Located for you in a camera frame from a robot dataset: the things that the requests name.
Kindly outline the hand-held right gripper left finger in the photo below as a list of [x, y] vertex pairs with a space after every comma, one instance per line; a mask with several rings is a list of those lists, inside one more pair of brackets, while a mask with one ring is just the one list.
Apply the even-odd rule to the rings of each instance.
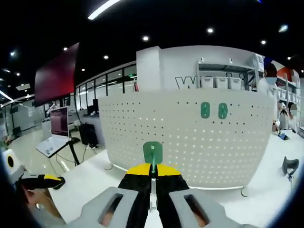
[[66, 228], [143, 228], [150, 209], [151, 165], [129, 169], [118, 187], [109, 187], [86, 203]]

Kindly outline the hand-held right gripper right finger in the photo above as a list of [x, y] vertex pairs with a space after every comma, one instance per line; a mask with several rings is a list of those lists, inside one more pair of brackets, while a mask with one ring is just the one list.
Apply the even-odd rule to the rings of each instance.
[[181, 173], [157, 166], [157, 210], [164, 228], [251, 228], [230, 219], [222, 205], [198, 189], [191, 189]]

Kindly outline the person's left hand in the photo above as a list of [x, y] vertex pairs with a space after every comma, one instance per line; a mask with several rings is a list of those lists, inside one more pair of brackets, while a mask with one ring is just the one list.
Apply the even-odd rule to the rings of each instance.
[[17, 190], [17, 193], [30, 209], [39, 209], [39, 204], [41, 204], [44, 197], [43, 192], [39, 190], [27, 190], [21, 188]]

